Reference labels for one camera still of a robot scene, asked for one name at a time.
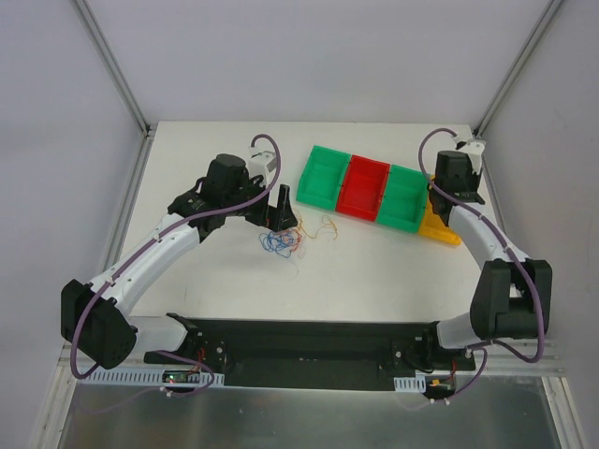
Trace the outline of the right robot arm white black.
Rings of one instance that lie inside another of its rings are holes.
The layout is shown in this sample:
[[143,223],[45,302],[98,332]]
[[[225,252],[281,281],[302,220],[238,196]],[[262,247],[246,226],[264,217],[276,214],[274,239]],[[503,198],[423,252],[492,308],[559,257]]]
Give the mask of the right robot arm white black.
[[421,345],[432,369],[450,363],[457,349],[499,345],[534,364],[545,350],[552,268],[516,248],[489,218],[478,193],[480,175],[468,153],[437,154],[430,183],[432,211],[456,233],[480,268],[470,309],[436,325],[436,336]]

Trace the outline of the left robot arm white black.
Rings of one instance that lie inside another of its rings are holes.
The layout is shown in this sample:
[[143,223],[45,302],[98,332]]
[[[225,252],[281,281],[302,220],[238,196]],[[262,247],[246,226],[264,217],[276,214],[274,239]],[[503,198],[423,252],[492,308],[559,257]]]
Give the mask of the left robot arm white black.
[[129,254],[89,282],[70,281],[61,292],[61,334],[102,369],[113,369],[132,353],[166,351],[176,363],[197,355],[198,332],[175,313],[132,318],[145,291],[180,257],[195,249],[226,218],[273,232],[297,225],[289,188],[269,195],[280,172],[274,152],[254,152],[249,160],[219,154],[195,186],[177,196],[152,232]]

